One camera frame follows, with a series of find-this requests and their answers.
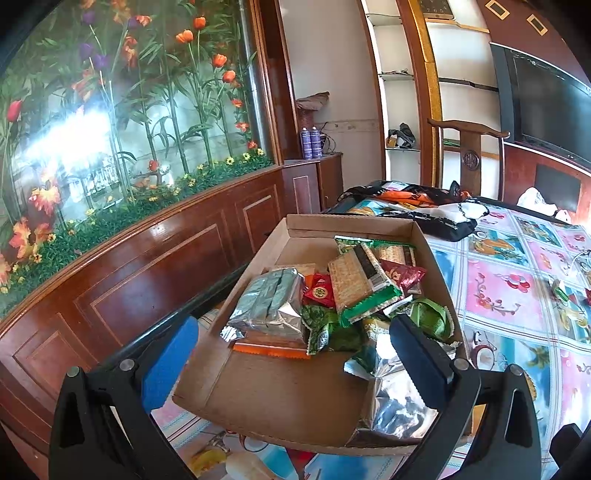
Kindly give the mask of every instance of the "flower mural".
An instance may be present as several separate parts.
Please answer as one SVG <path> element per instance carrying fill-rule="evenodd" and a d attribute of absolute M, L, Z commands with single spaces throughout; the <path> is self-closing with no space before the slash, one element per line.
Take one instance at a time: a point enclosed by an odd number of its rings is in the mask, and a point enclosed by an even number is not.
<path fill-rule="evenodd" d="M 238 0 L 64 0 L 34 29 L 0 82 L 0 317 L 124 228 L 272 164 L 247 41 Z"/>

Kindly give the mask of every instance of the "wall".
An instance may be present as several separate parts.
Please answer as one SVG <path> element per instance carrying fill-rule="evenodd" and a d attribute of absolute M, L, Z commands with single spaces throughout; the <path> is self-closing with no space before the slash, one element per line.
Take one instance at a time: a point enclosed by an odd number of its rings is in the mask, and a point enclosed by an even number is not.
<path fill-rule="evenodd" d="M 358 0 L 280 0 L 296 98 L 330 92 L 315 116 L 343 152 L 343 184 L 382 178 L 381 115 Z"/>

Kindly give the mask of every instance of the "metal screw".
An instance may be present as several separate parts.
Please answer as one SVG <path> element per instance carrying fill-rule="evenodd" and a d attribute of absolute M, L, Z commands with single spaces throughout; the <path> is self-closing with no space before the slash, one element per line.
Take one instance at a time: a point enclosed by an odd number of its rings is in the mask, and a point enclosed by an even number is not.
<path fill-rule="evenodd" d="M 80 373 L 80 367 L 70 367 L 70 369 L 66 372 L 66 375 L 70 378 L 74 378 L 79 373 Z"/>
<path fill-rule="evenodd" d="M 513 375 L 515 375 L 516 377 L 520 377 L 521 375 L 523 375 L 523 369 L 522 369 L 522 368 L 521 368 L 519 365 L 512 364 L 512 365 L 509 367 L 509 370 L 510 370 L 510 371 L 511 371 L 511 373 L 512 373 Z"/>
<path fill-rule="evenodd" d="M 466 371 L 470 368 L 470 364 L 468 363 L 468 360 L 464 360 L 463 358 L 456 358 L 453 361 L 453 365 L 458 369 L 458 370 L 462 370 L 462 371 Z"/>
<path fill-rule="evenodd" d="M 119 368 L 121 370 L 123 370 L 124 372 L 128 372 L 129 370 L 131 370 L 133 367 L 135 366 L 135 362 L 131 359 L 131 358 L 127 358 L 125 360 L 123 360 L 120 364 L 119 364 Z"/>

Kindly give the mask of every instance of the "bottle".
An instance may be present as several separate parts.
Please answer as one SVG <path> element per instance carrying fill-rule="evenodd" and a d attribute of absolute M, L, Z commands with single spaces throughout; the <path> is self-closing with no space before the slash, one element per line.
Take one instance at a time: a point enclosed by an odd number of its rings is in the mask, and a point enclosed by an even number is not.
<path fill-rule="evenodd" d="M 320 142 L 320 132 L 316 127 L 312 127 L 310 139 L 312 141 L 312 158 L 320 158 L 322 156 L 322 143 Z"/>
<path fill-rule="evenodd" d="M 310 132 L 308 131 L 308 129 L 306 127 L 301 129 L 300 137 L 301 137 L 301 150 L 302 150 L 302 153 L 304 154 L 304 159 L 311 160 L 312 159 L 312 140 L 311 140 Z"/>

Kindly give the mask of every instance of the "television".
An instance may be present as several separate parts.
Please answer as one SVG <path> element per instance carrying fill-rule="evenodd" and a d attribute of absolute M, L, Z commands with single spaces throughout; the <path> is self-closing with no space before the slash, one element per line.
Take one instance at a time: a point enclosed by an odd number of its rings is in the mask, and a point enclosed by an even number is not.
<path fill-rule="evenodd" d="M 493 43 L 491 49 L 507 141 L 591 171 L 591 88 L 538 58 Z"/>

